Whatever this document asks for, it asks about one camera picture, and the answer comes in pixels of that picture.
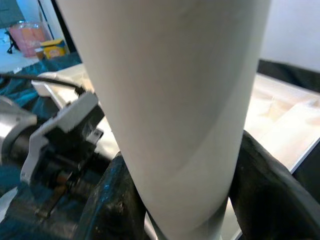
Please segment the black cable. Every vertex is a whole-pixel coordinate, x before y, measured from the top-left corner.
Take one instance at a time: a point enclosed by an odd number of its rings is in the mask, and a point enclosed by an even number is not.
[[[52,78],[47,78],[47,77],[42,77],[42,76],[32,76],[32,75],[19,75],[19,74],[10,74],[10,73],[0,73],[0,78],[3,79],[25,79],[25,80],[35,80],[35,81],[40,81],[40,82],[45,82],[45,83],[50,83],[50,84],[58,84],[70,88],[74,88],[74,91],[80,96],[84,92],[86,92],[86,89],[83,86],[71,83],[71,82],[66,82],[66,81],[61,81],[61,80],[56,80]]]

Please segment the yellow box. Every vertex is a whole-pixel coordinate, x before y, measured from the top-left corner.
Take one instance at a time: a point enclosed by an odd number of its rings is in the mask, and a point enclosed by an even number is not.
[[[41,43],[44,55],[47,59],[51,59],[66,54],[65,42],[63,39],[58,38],[55,40],[44,41]]]

